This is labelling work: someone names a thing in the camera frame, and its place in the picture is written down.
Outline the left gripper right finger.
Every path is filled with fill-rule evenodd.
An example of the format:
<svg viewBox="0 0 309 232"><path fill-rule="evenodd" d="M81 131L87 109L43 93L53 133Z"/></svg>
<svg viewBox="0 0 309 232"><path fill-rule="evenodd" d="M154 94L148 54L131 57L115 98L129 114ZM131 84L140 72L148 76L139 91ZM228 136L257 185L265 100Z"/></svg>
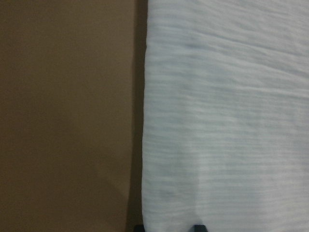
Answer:
<svg viewBox="0 0 309 232"><path fill-rule="evenodd" d="M205 225L194 225L193 232L207 232L207 227Z"/></svg>

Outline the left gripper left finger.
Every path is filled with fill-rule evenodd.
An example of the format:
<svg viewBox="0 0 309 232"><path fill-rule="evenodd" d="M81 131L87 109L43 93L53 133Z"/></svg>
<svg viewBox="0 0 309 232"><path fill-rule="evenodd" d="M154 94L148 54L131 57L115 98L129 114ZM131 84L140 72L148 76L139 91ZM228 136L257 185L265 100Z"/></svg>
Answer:
<svg viewBox="0 0 309 232"><path fill-rule="evenodd" d="M144 225L135 225L134 232L144 232Z"/></svg>

